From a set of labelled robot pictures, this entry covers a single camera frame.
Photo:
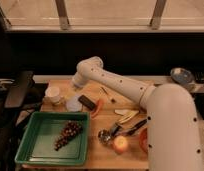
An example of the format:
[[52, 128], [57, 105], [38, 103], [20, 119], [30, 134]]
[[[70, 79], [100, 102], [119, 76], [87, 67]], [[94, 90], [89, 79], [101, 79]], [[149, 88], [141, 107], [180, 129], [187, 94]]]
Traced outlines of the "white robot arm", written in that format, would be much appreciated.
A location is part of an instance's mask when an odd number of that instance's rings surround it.
[[203, 171], [197, 110], [182, 86], [158, 87], [108, 72], [95, 56], [80, 61], [72, 83], [77, 88], [94, 80], [125, 96], [147, 111], [150, 171]]

